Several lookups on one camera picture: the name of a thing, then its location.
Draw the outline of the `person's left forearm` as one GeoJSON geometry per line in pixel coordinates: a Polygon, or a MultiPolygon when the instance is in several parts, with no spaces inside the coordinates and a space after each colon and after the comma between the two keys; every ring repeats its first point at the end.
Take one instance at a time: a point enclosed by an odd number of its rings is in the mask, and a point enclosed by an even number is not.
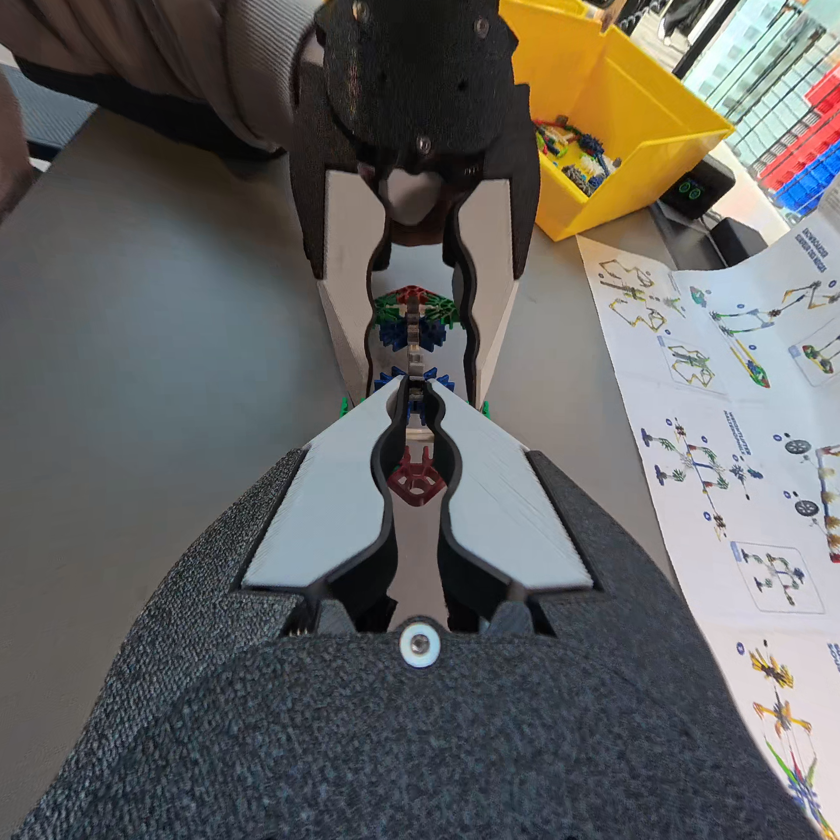
{"type": "Polygon", "coordinates": [[[289,149],[315,1],[2,1],[2,46],[41,87],[220,156],[289,149]]]}

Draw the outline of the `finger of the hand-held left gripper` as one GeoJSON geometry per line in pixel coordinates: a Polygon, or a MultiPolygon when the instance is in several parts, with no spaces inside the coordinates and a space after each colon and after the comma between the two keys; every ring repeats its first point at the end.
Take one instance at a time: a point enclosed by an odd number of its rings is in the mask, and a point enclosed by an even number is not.
{"type": "Polygon", "coordinates": [[[482,403],[516,297],[509,181],[480,182],[456,208],[452,232],[467,330],[465,388],[469,402],[482,403]]]}
{"type": "Polygon", "coordinates": [[[363,177],[343,171],[326,173],[324,210],[319,295],[346,391],[359,403],[371,381],[371,271],[385,241],[387,215],[363,177]]]}

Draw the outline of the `red plastic crate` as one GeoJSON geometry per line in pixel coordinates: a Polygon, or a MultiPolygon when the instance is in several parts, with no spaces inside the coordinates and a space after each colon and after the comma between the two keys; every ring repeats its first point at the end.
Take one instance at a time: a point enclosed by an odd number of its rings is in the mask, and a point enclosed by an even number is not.
{"type": "Polygon", "coordinates": [[[804,94],[807,110],[762,158],[758,183],[779,209],[812,212],[839,172],[839,65],[804,94]]]}

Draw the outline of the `yellow plastic bin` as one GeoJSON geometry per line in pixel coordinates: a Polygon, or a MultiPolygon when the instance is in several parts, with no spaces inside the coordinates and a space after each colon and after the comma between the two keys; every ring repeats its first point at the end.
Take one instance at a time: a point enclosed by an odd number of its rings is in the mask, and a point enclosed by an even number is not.
{"type": "Polygon", "coordinates": [[[534,119],[565,115],[623,166],[585,197],[542,157],[536,224],[561,241],[654,203],[734,132],[620,30],[605,32],[583,4],[500,2],[518,38],[516,82],[534,119]]]}

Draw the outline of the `small black box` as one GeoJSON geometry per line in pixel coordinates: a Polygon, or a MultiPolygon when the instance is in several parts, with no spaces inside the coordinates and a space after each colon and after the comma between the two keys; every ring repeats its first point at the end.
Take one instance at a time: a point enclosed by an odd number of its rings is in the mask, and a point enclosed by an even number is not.
{"type": "Polygon", "coordinates": [[[732,217],[717,222],[709,237],[725,268],[740,265],[768,248],[758,230],[732,217]]]}

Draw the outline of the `pile of toy building pieces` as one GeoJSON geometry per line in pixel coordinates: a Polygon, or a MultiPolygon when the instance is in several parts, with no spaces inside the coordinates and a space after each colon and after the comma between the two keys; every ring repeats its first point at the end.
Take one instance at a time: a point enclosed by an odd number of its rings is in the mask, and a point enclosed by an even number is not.
{"type": "Polygon", "coordinates": [[[533,119],[532,126],[542,157],[585,197],[592,197],[623,166],[622,158],[610,157],[603,142],[565,115],[533,119]]]}

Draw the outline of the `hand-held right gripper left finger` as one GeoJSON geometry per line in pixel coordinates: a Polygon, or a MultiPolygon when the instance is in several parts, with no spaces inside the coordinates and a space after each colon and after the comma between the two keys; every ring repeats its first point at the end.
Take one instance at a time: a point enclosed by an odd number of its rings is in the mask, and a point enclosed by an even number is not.
{"type": "Polygon", "coordinates": [[[389,381],[308,444],[248,557],[245,590],[335,600],[354,623],[385,597],[397,566],[387,479],[406,423],[407,382],[389,381]]]}

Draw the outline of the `colourful toy rod model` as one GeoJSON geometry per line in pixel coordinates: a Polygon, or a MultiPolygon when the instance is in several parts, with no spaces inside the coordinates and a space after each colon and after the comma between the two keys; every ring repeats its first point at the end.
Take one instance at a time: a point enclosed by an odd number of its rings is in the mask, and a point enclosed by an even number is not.
{"type": "Polygon", "coordinates": [[[422,507],[445,489],[434,466],[434,434],[423,405],[423,385],[436,382],[483,409],[480,332],[476,317],[455,298],[415,283],[376,291],[364,284],[334,287],[320,295],[343,378],[343,410],[361,404],[395,379],[412,380],[400,458],[386,471],[387,485],[407,504],[422,507]]]}

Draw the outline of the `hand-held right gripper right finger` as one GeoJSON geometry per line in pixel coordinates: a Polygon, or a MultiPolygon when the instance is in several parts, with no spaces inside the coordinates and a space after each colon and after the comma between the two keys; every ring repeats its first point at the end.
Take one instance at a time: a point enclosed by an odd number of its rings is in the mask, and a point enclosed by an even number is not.
{"type": "Polygon", "coordinates": [[[448,606],[489,623],[504,602],[592,591],[528,448],[437,381],[425,384],[424,405],[446,484],[437,568],[448,606]]]}

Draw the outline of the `black device with green display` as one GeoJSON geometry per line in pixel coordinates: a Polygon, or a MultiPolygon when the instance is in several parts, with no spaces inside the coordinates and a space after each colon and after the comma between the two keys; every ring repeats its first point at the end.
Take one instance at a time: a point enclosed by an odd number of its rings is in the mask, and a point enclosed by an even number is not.
{"type": "Polygon", "coordinates": [[[669,187],[658,202],[694,222],[706,215],[736,182],[730,167],[707,155],[669,187]]]}

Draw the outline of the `white folded instruction booklet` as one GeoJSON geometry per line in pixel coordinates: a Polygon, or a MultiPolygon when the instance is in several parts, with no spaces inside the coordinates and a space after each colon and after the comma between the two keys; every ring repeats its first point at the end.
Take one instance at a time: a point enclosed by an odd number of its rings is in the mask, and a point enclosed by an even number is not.
{"type": "Polygon", "coordinates": [[[689,609],[783,803],[838,838],[838,217],[720,270],[576,243],[689,609]]]}

